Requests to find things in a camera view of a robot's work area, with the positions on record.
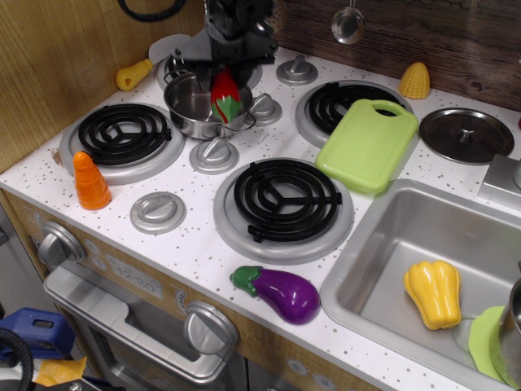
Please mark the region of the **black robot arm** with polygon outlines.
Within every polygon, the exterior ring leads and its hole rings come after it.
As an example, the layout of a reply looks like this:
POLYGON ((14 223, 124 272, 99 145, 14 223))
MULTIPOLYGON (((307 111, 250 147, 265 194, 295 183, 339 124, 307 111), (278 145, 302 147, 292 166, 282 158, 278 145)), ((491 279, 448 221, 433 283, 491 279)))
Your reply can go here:
POLYGON ((227 68, 244 87, 254 68, 275 60, 278 43, 267 23, 273 10, 272 1, 206 1, 204 28, 172 48, 173 63, 194 73, 204 91, 227 68))

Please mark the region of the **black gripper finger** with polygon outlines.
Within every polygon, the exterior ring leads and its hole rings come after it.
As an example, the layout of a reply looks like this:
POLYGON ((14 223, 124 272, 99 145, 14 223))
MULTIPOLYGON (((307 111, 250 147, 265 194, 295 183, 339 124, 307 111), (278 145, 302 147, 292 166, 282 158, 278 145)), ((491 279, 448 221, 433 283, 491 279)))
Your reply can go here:
POLYGON ((205 92, 210 92, 212 89, 214 71, 208 67, 198 67, 195 70, 196 79, 199 83, 200 88, 205 92))
POLYGON ((259 66, 252 64, 236 64, 234 80, 238 88, 254 88, 259 82, 259 66))

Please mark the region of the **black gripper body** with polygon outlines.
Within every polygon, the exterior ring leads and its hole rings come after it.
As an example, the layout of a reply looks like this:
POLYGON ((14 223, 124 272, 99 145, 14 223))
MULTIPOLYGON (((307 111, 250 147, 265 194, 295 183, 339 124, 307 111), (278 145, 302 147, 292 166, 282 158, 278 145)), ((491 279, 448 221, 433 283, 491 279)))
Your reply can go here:
POLYGON ((253 67, 271 64, 278 43, 264 32, 247 31, 242 37, 218 40, 202 29, 193 37, 172 47, 176 65, 201 72, 217 72, 228 67, 253 67))

